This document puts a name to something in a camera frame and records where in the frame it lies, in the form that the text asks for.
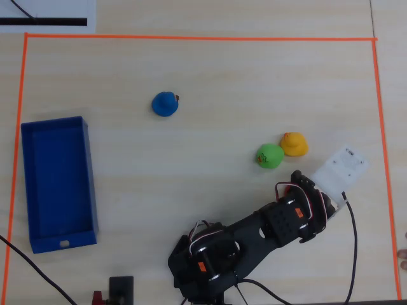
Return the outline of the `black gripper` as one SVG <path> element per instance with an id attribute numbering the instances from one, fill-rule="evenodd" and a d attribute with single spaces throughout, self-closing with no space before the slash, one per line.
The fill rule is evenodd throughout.
<path id="1" fill-rule="evenodd" d="M 336 208 L 332 205 L 329 196 L 317 189 L 315 182 L 303 175 L 300 170 L 295 170 L 291 174 L 290 182 L 304 190 L 316 222 L 327 222 L 336 212 Z"/>

